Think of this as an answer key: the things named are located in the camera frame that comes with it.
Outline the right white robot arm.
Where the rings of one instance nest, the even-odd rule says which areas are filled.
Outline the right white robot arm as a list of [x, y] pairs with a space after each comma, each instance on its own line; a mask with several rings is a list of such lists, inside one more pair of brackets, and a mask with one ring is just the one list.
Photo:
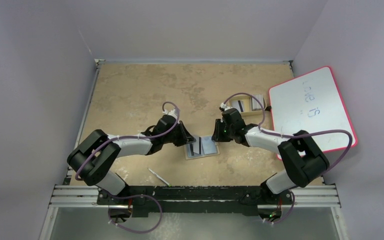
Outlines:
[[268, 150], [280, 156], [284, 170], [265, 180], [260, 196], [268, 204], [280, 198], [283, 191], [306, 187], [330, 167], [330, 162], [308, 132], [300, 130], [291, 137], [281, 138], [273, 131], [246, 124], [241, 113], [232, 107], [221, 108], [211, 139], [215, 142], [234, 141], [246, 147]]

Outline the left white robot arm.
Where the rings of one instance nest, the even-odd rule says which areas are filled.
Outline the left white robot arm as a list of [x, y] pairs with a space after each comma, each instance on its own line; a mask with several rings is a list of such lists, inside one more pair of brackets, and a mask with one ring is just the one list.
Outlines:
[[133, 155], [149, 156], [165, 144], [182, 147], [196, 139], [183, 122], [170, 114], [163, 115], [155, 125], [137, 135], [115, 136], [101, 129], [94, 130], [67, 157], [75, 176], [88, 186], [97, 186], [109, 193], [118, 205], [129, 199], [127, 183], [110, 169], [117, 158]]

